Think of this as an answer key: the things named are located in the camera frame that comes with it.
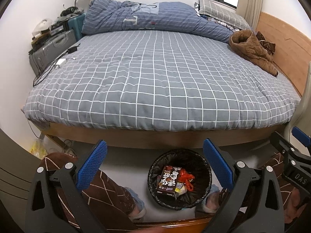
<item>white charger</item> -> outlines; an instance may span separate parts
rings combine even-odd
[[[67,59],[59,59],[57,60],[55,67],[60,68],[60,66],[65,65],[67,63]]]

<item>black bag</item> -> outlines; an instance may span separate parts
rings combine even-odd
[[[184,168],[194,175],[191,182],[192,192],[179,196],[177,200],[156,191],[157,177],[162,174],[165,166]],[[200,204],[209,194],[212,184],[212,174],[209,164],[200,154],[188,149],[175,149],[159,156],[152,164],[148,173],[148,189],[154,200],[162,207],[172,210],[190,209]]]

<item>wooden headboard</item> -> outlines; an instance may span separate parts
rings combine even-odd
[[[274,63],[302,95],[311,61],[311,40],[293,26],[264,12],[260,13],[256,30],[276,44]]]

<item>grey floor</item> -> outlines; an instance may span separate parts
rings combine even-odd
[[[257,167],[265,163],[274,155],[275,150],[271,145],[252,151],[251,149],[260,143],[247,143],[235,146],[222,147],[228,151],[235,160],[244,161],[249,167]],[[93,145],[75,142],[73,149],[79,156],[89,151]],[[168,150],[127,149],[109,147],[108,155],[100,169],[104,171],[118,185],[130,187],[145,202],[147,215],[144,222],[160,222],[172,220],[184,220],[194,218],[194,208],[181,211],[172,211],[160,207],[151,197],[147,188],[147,174],[153,161]],[[213,183],[220,184],[213,174]]]

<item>power adapter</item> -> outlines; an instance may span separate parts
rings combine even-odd
[[[72,46],[72,47],[70,47],[70,48],[67,50],[68,54],[71,54],[71,53],[77,51],[79,46],[80,46],[80,44],[78,44],[77,46]]]
[[[67,63],[67,59],[59,59],[59,60],[57,60],[55,66],[57,68],[60,68],[61,66],[65,65],[66,63]]]

